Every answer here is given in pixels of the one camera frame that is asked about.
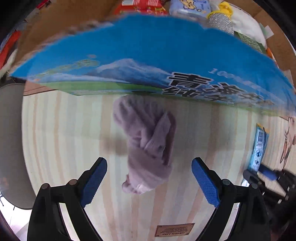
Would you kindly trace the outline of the long blue snack wrapper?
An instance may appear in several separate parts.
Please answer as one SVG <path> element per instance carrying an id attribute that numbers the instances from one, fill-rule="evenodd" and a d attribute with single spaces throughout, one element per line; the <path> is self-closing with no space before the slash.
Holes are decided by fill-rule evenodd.
<path id="1" fill-rule="evenodd" d="M 267 143 L 269 139 L 269 130 L 262 126 L 261 124 L 256 124 L 256 133 L 255 139 L 253 143 L 253 149 L 250 157 L 250 161 L 248 164 L 248 170 L 257 173 L 259 171 L 259 166 L 264 157 Z"/>

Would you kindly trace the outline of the lilac towel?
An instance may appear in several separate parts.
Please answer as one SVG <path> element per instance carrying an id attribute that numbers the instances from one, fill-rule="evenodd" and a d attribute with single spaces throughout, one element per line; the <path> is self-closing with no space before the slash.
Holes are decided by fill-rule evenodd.
<path id="1" fill-rule="evenodd" d="M 128 137 L 123 191 L 143 194 L 167 182 L 173 169 L 174 115 L 148 96 L 126 95 L 113 103 L 113 119 Z"/>

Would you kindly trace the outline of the green snack packet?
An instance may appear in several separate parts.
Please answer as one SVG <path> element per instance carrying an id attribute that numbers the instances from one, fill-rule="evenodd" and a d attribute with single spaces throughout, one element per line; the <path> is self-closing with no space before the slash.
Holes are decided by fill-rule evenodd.
<path id="1" fill-rule="evenodd" d="M 266 54 L 266 49 L 261 43 L 251 39 L 250 37 L 247 37 L 246 35 L 243 35 L 243 34 L 241 34 L 239 32 L 236 32 L 236 31 L 234 31 L 234 36 L 236 38 L 240 39 L 242 42 L 244 42 L 248 46 L 255 49 L 256 51 L 258 51 L 258 52 L 260 52 L 262 54 Z"/>

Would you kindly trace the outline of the white cloth with lettering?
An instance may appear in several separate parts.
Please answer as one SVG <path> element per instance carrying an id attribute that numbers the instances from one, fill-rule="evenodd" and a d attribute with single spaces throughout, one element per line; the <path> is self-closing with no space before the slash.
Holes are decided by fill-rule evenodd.
<path id="1" fill-rule="evenodd" d="M 238 7 L 236 4 L 230 3 L 230 1 L 226 2 L 230 4 L 233 10 L 231 21 L 234 31 L 251 38 L 262 44 L 264 48 L 267 48 L 266 39 L 259 23 L 249 13 Z"/>

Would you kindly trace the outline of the yellow silver mesh scrubber pack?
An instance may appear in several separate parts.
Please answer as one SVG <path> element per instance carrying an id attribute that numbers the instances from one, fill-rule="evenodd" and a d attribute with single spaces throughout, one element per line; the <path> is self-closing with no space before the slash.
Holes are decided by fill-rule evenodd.
<path id="1" fill-rule="evenodd" d="M 218 5 L 218 10 L 212 11 L 207 16 L 207 26 L 221 30 L 230 35 L 234 35 L 234 29 L 231 22 L 233 9 L 228 2 L 222 1 Z"/>

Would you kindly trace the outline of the light blue tissue pack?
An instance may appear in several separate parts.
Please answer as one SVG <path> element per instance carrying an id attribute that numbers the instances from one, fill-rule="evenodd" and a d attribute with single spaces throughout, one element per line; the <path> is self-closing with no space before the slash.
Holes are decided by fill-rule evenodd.
<path id="1" fill-rule="evenodd" d="M 201 16 L 211 13 L 209 1 L 175 0 L 170 2 L 170 15 Z"/>

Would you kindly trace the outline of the red snack packet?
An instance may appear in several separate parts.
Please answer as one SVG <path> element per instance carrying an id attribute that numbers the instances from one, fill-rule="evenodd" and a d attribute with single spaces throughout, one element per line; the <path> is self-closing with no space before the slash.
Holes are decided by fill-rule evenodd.
<path id="1" fill-rule="evenodd" d="M 124 0 L 114 10 L 115 15 L 141 13 L 145 15 L 166 16 L 168 12 L 159 0 Z"/>

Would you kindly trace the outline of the orange snack packet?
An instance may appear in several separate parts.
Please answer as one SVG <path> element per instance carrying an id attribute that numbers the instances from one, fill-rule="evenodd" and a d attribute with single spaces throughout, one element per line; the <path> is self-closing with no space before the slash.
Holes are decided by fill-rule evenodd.
<path id="1" fill-rule="evenodd" d="M 273 53 L 272 53 L 272 51 L 271 51 L 270 48 L 267 48 L 267 49 L 266 49 L 266 54 L 267 54 L 267 56 L 269 56 L 273 61 L 276 61 L 276 60 L 275 60 L 275 57 L 274 57 L 274 55 L 273 55 Z"/>

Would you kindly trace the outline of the grey chair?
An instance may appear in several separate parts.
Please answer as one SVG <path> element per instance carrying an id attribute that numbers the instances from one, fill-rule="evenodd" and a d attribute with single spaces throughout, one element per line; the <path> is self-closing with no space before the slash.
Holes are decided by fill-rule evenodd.
<path id="1" fill-rule="evenodd" d="M 17 208 L 32 209 L 36 194 L 32 188 L 22 145 L 24 84 L 1 87 L 1 193 Z"/>

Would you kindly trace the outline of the brown label tag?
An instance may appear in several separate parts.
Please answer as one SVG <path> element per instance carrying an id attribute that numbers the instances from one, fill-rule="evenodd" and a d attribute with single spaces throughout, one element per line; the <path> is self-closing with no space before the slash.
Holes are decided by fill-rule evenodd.
<path id="1" fill-rule="evenodd" d="M 155 237 L 178 237 L 189 235 L 194 223 L 186 223 L 182 225 L 158 225 Z"/>

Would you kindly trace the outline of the striped mat with cat print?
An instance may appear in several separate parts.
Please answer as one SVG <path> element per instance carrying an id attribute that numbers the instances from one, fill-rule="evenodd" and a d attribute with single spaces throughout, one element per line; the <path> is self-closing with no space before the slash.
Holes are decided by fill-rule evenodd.
<path id="1" fill-rule="evenodd" d="M 104 157 L 108 169 L 86 212 L 104 240 L 155 240 L 158 225 L 193 224 L 195 240 L 213 212 L 191 162 L 200 157 L 221 178 L 241 184 L 256 125 L 269 130 L 263 163 L 295 171 L 295 118 L 264 116 L 225 105 L 158 98 L 177 121 L 170 180 L 143 195 L 124 193 L 126 135 L 113 120 L 116 95 L 73 96 L 27 83 L 23 93 L 23 154 L 34 191 L 64 185 Z"/>

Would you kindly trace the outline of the cardboard box with blue print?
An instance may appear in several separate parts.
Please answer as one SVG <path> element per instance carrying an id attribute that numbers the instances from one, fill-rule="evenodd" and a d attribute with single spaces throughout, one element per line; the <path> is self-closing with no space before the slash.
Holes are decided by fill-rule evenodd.
<path id="1" fill-rule="evenodd" d="M 73 95 L 144 92 L 295 115 L 295 88 L 238 37 L 130 13 L 118 1 L 57 1 L 21 37 L 11 75 Z"/>

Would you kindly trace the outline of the red plastic bag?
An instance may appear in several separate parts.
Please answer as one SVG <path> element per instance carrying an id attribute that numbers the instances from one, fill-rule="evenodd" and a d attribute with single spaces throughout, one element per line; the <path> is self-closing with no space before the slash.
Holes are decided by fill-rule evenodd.
<path id="1" fill-rule="evenodd" d="M 14 44 L 17 42 L 17 40 L 20 38 L 20 36 L 21 36 L 21 31 L 15 31 L 9 37 L 7 43 L 4 45 L 4 47 L 3 47 L 2 51 L 1 51 L 0 68 L 2 68 L 4 66 L 10 50 L 12 49 Z"/>

